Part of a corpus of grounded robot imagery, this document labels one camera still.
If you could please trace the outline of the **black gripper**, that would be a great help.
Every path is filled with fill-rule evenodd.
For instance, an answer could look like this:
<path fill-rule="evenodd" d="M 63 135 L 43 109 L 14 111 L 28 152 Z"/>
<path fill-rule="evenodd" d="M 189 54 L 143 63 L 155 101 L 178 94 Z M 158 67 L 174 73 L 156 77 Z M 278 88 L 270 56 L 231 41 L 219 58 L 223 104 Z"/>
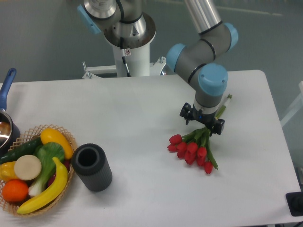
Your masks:
<path fill-rule="evenodd" d="M 216 111 L 207 114 L 204 113 L 202 109 L 198 109 L 195 106 L 191 107 L 189 103 L 185 103 L 181 108 L 179 116 L 185 119 L 186 125 L 188 125 L 190 121 L 202 123 L 210 130 L 210 136 L 213 134 L 221 135 L 225 120 L 215 118 L 215 114 Z"/>

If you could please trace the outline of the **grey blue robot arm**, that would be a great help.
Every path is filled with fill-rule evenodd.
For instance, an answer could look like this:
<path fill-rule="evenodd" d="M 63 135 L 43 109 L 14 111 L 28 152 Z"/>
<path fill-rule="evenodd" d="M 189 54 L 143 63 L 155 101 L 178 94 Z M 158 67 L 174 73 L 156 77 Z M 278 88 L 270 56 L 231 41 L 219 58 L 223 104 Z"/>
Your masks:
<path fill-rule="evenodd" d="M 187 122 L 198 121 L 219 135 L 225 121 L 216 113 L 228 73 L 214 60 L 235 46 L 238 32 L 232 24 L 222 22 L 211 0 L 187 0 L 185 5 L 199 40 L 192 46 L 174 45 L 165 61 L 196 92 L 193 105 L 184 104 L 180 116 Z M 77 11 L 92 33 L 103 33 L 111 44 L 119 77 L 151 75 L 149 45 L 156 26 L 143 12 L 140 0 L 85 0 Z"/>

